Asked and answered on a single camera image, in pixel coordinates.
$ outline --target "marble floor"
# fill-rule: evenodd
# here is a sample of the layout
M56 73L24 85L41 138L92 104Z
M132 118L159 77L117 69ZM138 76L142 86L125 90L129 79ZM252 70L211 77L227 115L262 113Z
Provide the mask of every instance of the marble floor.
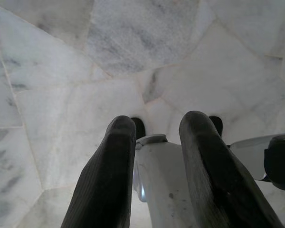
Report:
M226 143L285 133L285 0L0 0L0 228L59 228L115 116L180 143L190 110Z

